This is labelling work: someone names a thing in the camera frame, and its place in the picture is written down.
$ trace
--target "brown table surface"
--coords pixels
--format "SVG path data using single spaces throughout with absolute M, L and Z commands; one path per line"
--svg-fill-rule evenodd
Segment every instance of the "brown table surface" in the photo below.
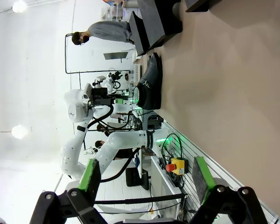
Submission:
M 154 49 L 164 71 L 157 113 L 280 215 L 280 0 L 185 10 L 182 0 L 183 32 Z

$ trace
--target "screw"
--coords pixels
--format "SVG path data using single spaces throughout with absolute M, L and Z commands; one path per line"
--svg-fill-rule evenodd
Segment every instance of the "screw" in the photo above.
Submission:
M 73 197 L 74 197 L 74 196 L 77 196 L 77 192 L 76 192 L 76 191 L 73 191 L 73 192 L 71 192 L 70 195 L 72 195 Z
M 249 193 L 248 189 L 242 190 L 243 195 L 247 195 Z
M 225 191 L 225 188 L 224 187 L 218 187 L 217 191 L 221 193 L 221 192 Z

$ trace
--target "black metal frame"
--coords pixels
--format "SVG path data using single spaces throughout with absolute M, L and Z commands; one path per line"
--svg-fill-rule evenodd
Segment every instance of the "black metal frame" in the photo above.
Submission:
M 67 71 L 67 60 L 66 60 L 66 38 L 72 36 L 72 34 L 66 34 L 64 38 L 64 61 L 65 61 L 65 73 L 66 74 L 78 74 L 80 76 L 80 73 L 93 73 L 93 72 L 109 72 L 110 70 L 97 70 L 97 71 L 74 71 L 74 72 L 68 72 Z

